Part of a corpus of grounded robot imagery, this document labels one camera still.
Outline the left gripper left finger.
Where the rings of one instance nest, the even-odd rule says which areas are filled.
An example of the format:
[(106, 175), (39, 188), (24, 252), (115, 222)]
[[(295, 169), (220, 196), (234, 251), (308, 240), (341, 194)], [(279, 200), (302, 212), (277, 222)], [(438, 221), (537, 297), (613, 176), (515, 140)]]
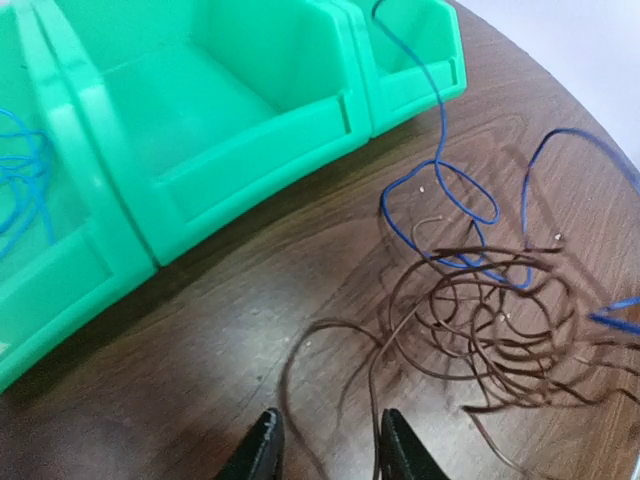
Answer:
[(219, 471), (219, 479), (282, 479), (284, 447), (282, 415), (277, 408), (268, 408), (248, 430), (227, 463)]

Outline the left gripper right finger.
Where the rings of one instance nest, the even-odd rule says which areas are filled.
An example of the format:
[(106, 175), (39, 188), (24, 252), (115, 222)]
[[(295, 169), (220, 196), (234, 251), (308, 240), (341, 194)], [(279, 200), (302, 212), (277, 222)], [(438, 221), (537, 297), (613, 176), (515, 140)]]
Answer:
[(382, 415), (380, 468), (384, 480), (449, 480), (397, 409)]

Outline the green bin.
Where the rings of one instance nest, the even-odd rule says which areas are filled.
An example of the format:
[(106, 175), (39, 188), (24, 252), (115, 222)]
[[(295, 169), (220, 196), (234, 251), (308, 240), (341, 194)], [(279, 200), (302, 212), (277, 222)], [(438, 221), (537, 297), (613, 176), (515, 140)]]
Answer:
[(370, 138), (348, 21), (328, 2), (32, 7), (160, 264)]
[(1, 5), (1, 384), (154, 272), (30, 1)]
[(334, 1), (345, 14), (377, 137), (467, 87), (455, 8), (445, 1)]

